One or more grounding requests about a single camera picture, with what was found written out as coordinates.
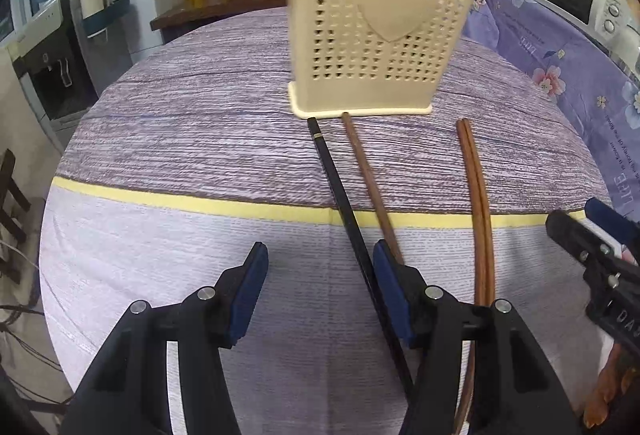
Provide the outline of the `right hand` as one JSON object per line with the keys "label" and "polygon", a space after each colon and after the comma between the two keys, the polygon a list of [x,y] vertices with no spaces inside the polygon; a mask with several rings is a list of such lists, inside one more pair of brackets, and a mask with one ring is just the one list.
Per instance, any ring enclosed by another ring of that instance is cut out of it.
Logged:
{"label": "right hand", "polygon": [[630,362],[626,349],[614,343],[598,375],[597,384],[585,403],[582,425],[586,429],[601,426],[610,413],[610,403],[617,395],[625,395],[638,377],[639,368]]}

